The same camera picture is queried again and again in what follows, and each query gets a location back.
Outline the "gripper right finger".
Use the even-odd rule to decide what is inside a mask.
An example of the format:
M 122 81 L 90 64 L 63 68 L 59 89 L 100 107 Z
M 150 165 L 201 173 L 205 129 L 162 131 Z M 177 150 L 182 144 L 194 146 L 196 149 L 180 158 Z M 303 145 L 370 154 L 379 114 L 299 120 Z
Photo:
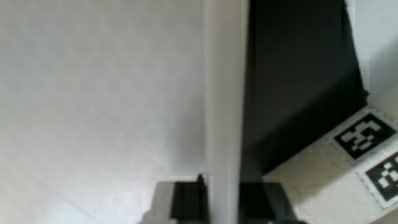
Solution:
M 280 183 L 255 182 L 241 185 L 239 224 L 306 224 L 296 215 Z

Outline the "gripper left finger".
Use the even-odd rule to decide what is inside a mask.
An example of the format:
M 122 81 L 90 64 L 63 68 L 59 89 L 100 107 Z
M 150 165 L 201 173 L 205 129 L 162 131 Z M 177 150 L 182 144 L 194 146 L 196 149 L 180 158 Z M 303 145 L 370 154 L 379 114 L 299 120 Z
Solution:
M 209 224 L 205 176 L 193 181 L 161 182 L 141 224 Z

